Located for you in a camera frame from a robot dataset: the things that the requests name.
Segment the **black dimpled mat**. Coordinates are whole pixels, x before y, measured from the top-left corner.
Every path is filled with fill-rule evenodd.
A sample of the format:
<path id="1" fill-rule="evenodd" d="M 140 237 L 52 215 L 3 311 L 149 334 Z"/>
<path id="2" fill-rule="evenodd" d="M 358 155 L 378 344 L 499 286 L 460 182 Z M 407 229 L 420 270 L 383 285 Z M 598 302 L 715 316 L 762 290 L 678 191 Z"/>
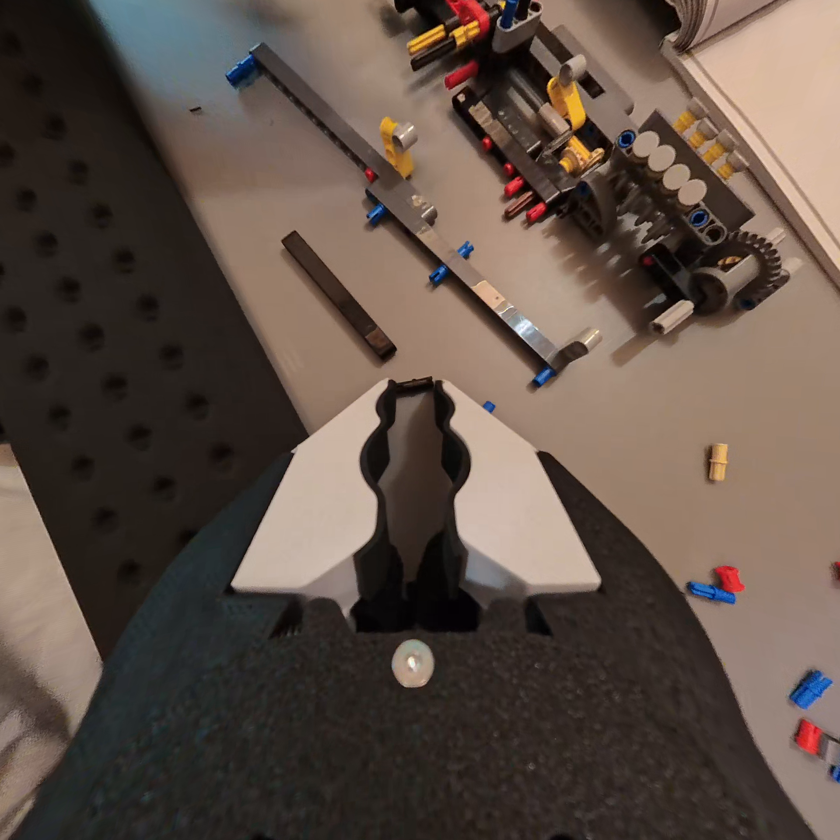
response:
<path id="1" fill-rule="evenodd" d="M 2 2 L 2 431 L 100 654 L 308 433 L 80 2 Z"/>

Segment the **grey lego beam yellow piece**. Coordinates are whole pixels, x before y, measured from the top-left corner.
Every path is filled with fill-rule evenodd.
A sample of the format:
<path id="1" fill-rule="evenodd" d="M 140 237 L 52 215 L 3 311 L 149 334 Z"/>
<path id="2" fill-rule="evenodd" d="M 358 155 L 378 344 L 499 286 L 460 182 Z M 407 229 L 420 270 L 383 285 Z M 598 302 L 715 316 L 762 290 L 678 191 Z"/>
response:
<path id="1" fill-rule="evenodd" d="M 400 219 L 410 228 L 432 228 L 437 220 L 436 207 L 411 182 L 404 179 L 392 164 L 358 134 L 286 61 L 268 45 L 253 47 L 225 77 L 236 90 L 244 89 L 259 77 L 266 78 L 301 111 L 362 172 L 370 170 L 376 200 L 392 209 L 396 205 Z"/>

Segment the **partly built lego chassis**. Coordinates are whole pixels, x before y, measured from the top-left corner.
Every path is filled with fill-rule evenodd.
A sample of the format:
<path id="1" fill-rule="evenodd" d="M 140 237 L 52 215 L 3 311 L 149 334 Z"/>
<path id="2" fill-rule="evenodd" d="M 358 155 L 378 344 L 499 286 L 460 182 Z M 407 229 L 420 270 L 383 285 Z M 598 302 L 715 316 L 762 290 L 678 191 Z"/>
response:
<path id="1" fill-rule="evenodd" d="M 393 5 L 432 24 L 407 44 L 414 71 L 466 57 L 444 84 L 508 173 L 506 219 L 569 217 L 597 243 L 628 222 L 667 305 L 650 323 L 657 335 L 691 317 L 750 312 L 798 270 L 779 253 L 783 230 L 747 230 L 753 211 L 730 183 L 749 163 L 704 102 L 635 121 L 632 99 L 592 52 L 542 21 L 543 2 Z"/>

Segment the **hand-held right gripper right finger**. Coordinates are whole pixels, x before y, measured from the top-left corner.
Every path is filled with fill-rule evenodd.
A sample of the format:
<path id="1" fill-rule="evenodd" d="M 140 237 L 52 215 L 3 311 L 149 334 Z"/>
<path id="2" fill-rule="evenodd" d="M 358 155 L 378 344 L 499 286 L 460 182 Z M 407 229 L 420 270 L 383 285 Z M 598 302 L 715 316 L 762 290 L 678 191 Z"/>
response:
<path id="1" fill-rule="evenodd" d="M 434 384 L 434 419 L 450 481 L 440 542 L 448 597 L 596 591 L 602 577 L 542 454 L 450 381 Z"/>

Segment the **black lego beam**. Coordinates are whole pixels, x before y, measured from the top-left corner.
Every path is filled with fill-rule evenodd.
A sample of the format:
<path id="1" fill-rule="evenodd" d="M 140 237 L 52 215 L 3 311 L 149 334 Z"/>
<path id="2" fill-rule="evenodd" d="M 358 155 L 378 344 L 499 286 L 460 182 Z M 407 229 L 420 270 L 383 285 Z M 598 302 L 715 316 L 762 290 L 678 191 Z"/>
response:
<path id="1" fill-rule="evenodd" d="M 281 243 L 363 344 L 381 362 L 389 361 L 396 354 L 393 341 L 299 232 L 291 231 Z"/>

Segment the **small light grey lego piece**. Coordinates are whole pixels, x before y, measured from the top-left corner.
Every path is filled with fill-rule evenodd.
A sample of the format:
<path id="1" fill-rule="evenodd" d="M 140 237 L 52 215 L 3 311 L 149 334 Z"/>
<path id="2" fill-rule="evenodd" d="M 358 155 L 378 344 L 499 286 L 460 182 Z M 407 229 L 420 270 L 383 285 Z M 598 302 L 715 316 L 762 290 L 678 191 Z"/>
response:
<path id="1" fill-rule="evenodd" d="M 555 373 L 561 373 L 569 364 L 591 353 L 602 341 L 602 337 L 602 332 L 599 329 L 583 330 L 553 354 L 549 367 Z"/>

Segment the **open instruction booklet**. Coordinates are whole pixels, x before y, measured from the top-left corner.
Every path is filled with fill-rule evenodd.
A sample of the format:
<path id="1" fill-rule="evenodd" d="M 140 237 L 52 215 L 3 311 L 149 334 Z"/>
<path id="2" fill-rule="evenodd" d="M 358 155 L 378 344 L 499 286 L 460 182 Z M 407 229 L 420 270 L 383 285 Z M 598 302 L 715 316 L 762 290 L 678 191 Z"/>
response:
<path id="1" fill-rule="evenodd" d="M 839 2 L 668 1 L 661 50 L 839 281 Z"/>

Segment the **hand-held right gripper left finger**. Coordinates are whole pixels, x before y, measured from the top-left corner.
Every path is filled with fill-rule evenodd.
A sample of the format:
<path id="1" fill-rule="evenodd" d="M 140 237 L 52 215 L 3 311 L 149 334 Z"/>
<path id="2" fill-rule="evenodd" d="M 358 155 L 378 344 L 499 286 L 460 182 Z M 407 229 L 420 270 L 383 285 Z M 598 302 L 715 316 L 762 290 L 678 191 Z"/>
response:
<path id="1" fill-rule="evenodd" d="M 238 593 L 376 597 L 392 561 L 380 479 L 396 383 L 376 383 L 291 455 L 231 581 Z"/>

